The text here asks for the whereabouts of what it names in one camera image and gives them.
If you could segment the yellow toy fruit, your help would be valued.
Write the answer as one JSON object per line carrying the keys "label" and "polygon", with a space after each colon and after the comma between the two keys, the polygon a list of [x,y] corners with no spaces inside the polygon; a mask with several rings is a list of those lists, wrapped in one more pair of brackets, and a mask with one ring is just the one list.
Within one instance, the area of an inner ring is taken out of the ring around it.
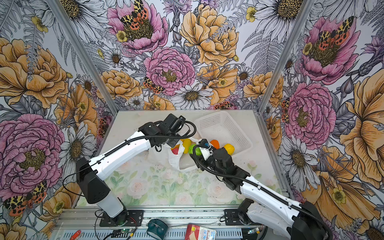
{"label": "yellow toy fruit", "polygon": [[235,147],[231,144],[224,145],[224,148],[230,156],[232,156],[235,152]]}

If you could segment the orange toy fruit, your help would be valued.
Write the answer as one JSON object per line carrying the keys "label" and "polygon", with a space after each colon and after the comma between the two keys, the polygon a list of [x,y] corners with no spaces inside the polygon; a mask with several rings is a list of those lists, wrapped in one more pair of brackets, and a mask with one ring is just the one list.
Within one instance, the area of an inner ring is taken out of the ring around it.
{"label": "orange toy fruit", "polygon": [[210,143],[211,143],[211,145],[212,145],[215,149],[219,149],[219,148],[220,148],[220,143],[219,143],[219,141],[217,141],[217,140],[211,140]]}

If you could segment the yellow toy banana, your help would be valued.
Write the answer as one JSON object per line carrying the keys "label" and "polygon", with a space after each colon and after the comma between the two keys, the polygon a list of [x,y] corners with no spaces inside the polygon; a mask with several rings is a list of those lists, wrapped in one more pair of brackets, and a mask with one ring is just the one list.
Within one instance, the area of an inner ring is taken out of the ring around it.
{"label": "yellow toy banana", "polygon": [[182,140],[182,142],[183,142],[183,147],[184,147],[183,154],[188,154],[189,148],[192,145],[192,141],[190,139],[184,139],[184,140]]}

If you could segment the green toy fruit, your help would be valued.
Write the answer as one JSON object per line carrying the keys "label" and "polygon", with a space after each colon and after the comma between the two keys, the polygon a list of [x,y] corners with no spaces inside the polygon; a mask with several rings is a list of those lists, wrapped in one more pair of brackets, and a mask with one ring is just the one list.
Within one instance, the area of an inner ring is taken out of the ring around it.
{"label": "green toy fruit", "polygon": [[192,144],[189,146],[189,154],[192,155],[193,153],[195,153],[196,156],[201,156],[202,155],[202,152],[201,152],[201,149],[200,147],[196,147],[196,144]]}

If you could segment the red toy fruit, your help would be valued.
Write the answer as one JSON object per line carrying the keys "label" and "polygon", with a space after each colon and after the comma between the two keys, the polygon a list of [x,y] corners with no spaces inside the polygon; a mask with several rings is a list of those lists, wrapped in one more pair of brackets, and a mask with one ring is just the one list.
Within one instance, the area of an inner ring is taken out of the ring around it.
{"label": "red toy fruit", "polygon": [[176,145],[175,147],[171,148],[171,151],[174,155],[179,154],[179,147],[180,147],[180,145]]}

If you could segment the white plastic bag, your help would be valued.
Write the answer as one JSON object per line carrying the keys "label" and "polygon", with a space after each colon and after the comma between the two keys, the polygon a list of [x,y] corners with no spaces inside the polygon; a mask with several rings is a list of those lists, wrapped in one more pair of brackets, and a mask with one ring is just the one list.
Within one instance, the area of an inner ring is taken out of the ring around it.
{"label": "white plastic bag", "polygon": [[[194,138],[191,138],[190,140],[192,141],[192,144],[195,144]],[[160,147],[155,146],[149,149],[149,161],[181,173],[197,170],[198,166],[190,154],[183,154],[184,147],[182,140],[179,140],[176,145],[180,145],[178,155],[172,153],[171,148],[173,147],[170,147],[168,144],[161,145]]]}

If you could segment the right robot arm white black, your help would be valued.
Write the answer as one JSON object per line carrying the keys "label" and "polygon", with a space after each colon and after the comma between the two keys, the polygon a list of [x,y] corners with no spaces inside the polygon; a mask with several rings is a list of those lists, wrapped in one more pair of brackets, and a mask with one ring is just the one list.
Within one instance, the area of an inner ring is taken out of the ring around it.
{"label": "right robot arm white black", "polygon": [[224,148],[201,148],[201,166],[243,195],[242,218],[263,224],[291,240],[332,240],[333,233],[316,207],[285,197],[236,166]]}

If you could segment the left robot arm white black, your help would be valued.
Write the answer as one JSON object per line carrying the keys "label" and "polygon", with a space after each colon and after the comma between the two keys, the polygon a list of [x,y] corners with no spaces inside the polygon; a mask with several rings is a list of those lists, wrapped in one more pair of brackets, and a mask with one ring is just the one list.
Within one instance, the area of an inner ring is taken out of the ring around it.
{"label": "left robot arm white black", "polygon": [[78,160],[76,180],[87,203],[96,204],[112,219],[123,216],[126,208],[111,192],[105,179],[133,157],[150,148],[162,145],[173,148],[179,140],[188,137],[187,134],[179,135],[179,131],[186,123],[183,116],[176,117],[169,114],[163,121],[144,124],[113,149],[90,160],[85,158]]}

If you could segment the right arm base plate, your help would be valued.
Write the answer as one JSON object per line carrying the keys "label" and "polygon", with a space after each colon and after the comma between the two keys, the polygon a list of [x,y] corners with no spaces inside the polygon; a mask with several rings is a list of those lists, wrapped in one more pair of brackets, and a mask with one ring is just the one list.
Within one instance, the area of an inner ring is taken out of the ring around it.
{"label": "right arm base plate", "polygon": [[246,213],[237,209],[225,209],[224,221],[226,226],[247,226],[252,223]]}

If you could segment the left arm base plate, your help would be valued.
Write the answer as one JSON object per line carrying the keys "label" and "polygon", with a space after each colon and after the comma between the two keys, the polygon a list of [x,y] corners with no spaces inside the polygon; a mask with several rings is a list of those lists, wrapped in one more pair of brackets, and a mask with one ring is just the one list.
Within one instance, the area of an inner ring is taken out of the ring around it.
{"label": "left arm base plate", "polygon": [[111,218],[103,213],[100,220],[100,227],[140,227],[144,217],[143,210],[123,210],[116,217]]}

